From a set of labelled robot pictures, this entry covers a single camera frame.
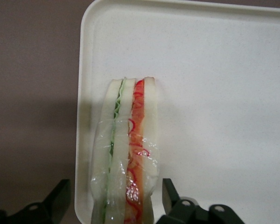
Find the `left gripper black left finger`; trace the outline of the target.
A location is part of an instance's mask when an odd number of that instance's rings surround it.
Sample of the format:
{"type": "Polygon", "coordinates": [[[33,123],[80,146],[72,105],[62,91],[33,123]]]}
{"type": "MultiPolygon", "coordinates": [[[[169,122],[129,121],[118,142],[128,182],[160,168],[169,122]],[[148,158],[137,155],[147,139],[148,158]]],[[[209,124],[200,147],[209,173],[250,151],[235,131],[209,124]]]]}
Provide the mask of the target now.
{"type": "Polygon", "coordinates": [[[31,203],[8,215],[0,210],[0,224],[58,224],[71,203],[71,183],[62,179],[42,202],[31,203]]]}

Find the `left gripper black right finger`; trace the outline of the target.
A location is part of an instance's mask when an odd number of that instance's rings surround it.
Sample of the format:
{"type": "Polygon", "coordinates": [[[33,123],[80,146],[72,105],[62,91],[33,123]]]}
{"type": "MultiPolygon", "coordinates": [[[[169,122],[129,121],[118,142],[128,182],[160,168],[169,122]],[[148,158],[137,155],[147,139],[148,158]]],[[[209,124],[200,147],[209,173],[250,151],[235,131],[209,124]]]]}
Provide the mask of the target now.
{"type": "Polygon", "coordinates": [[[208,211],[189,197],[180,197],[170,178],[162,179],[162,204],[165,214],[158,224],[208,224],[208,211]]]}

